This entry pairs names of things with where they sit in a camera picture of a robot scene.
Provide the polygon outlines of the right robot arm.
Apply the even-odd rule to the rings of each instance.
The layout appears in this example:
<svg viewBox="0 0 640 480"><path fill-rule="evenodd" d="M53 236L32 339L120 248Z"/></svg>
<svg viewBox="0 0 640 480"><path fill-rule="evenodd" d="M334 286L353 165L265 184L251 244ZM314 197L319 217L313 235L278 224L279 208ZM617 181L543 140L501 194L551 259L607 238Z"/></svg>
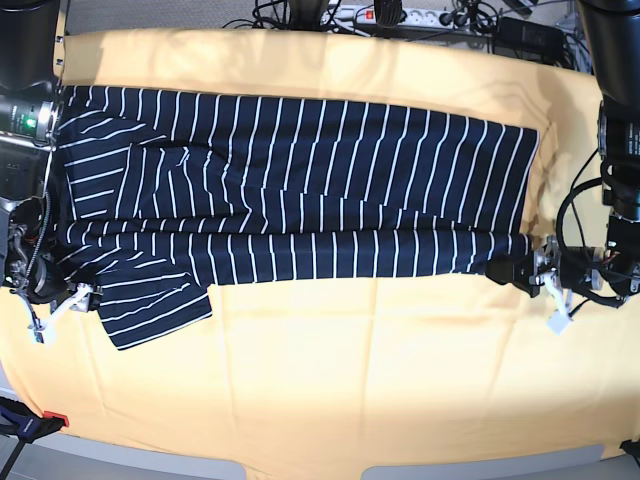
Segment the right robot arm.
<svg viewBox="0 0 640 480"><path fill-rule="evenodd" d="M64 26L58 1L1 4L1 284L32 305L78 289L51 254L54 219L65 208L54 158Z"/></svg>

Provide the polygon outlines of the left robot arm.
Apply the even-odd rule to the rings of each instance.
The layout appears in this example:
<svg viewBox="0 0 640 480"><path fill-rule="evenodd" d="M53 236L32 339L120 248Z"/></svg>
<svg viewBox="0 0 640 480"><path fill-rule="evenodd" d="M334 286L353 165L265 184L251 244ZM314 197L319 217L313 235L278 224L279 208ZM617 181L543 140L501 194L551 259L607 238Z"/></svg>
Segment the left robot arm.
<svg viewBox="0 0 640 480"><path fill-rule="evenodd" d="M619 308L639 292L639 4L580 1L577 9L602 92L596 155L600 175L571 185L555 234L540 249L491 260L485 274L532 297L545 281L602 306ZM609 207L603 256L594 247L568 246L565 216L581 193L599 187Z"/></svg>

